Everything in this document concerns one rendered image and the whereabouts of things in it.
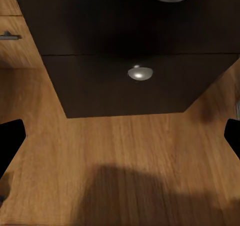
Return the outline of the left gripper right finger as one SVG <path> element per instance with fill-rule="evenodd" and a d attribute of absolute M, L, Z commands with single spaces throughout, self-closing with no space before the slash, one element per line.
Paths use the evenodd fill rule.
<path fill-rule="evenodd" d="M 240 159 L 240 121 L 228 119 L 224 137 Z"/>

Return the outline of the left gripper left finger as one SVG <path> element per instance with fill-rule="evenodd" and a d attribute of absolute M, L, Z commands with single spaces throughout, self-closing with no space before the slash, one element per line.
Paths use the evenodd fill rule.
<path fill-rule="evenodd" d="M 22 119 L 0 124 L 0 179 L 26 138 Z"/>

